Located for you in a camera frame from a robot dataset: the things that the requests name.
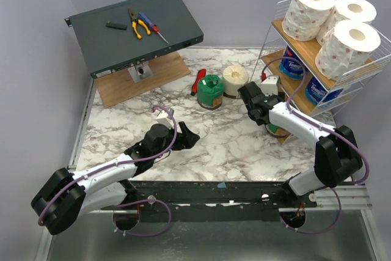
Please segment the floral roll front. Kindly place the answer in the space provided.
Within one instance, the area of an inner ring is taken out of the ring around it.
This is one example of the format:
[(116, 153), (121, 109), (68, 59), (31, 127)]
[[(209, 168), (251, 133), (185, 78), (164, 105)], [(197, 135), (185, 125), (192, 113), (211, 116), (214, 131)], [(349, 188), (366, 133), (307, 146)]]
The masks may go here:
[(332, 35), (335, 25), (342, 20), (371, 24), (377, 16), (375, 6), (367, 0), (336, 0), (327, 20), (321, 26), (316, 41), (323, 46)]

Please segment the floral roll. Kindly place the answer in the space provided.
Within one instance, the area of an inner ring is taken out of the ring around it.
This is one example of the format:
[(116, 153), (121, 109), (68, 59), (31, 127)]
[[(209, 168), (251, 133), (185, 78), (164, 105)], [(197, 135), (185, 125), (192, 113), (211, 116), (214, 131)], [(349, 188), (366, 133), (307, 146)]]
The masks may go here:
[(323, 46), (332, 35), (335, 25), (342, 20), (371, 24), (377, 16), (375, 6), (367, 0), (336, 0), (327, 20), (321, 26), (316, 41)]
[(371, 25), (342, 20), (319, 50), (315, 65), (327, 79), (336, 80), (345, 72), (362, 66), (380, 44), (379, 33)]
[(282, 21), (284, 33), (299, 41), (314, 39), (334, 4), (335, 0), (291, 0)]

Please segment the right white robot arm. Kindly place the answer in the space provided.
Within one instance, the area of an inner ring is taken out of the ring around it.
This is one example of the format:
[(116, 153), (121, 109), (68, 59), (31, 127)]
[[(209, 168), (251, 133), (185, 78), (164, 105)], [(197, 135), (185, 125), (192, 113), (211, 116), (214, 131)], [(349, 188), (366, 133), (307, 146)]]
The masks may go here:
[(334, 128), (291, 108), (279, 95), (266, 96), (251, 82), (238, 90), (248, 116), (257, 125), (273, 124), (287, 130), (315, 150), (313, 167), (287, 181), (281, 200), (288, 207), (302, 202), (303, 195), (323, 187), (334, 188), (363, 166), (353, 131)]

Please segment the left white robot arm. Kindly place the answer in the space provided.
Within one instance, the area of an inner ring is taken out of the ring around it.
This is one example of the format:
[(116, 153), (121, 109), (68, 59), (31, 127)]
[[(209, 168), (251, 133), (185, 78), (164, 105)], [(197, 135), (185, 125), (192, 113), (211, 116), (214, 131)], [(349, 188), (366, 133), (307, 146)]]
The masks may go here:
[(56, 170), (31, 201), (38, 224), (57, 235), (83, 213), (115, 205), (131, 208), (136, 195), (127, 180), (150, 169), (169, 151), (193, 148), (199, 139), (184, 122), (173, 128), (156, 123), (141, 141), (113, 160), (79, 172)]

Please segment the blue Tempo tissue roll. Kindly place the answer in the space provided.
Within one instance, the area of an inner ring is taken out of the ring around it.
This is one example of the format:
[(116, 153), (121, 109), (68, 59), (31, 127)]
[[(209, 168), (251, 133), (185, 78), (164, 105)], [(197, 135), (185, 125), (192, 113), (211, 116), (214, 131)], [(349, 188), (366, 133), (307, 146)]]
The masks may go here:
[(294, 51), (287, 46), (283, 52), (283, 57), (279, 64), (279, 70), (293, 80), (301, 80), (304, 77), (304, 72), (308, 72), (307, 69), (303, 69), (300, 65), (300, 60)]

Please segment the floral roll back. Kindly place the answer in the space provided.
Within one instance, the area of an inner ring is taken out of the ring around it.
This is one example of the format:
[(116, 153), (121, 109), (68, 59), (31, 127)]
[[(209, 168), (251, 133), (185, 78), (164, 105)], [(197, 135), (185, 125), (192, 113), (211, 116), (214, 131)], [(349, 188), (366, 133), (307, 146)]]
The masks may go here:
[(327, 79), (336, 80), (345, 72), (362, 66), (380, 44), (379, 33), (371, 25), (342, 20), (319, 50), (315, 65)]

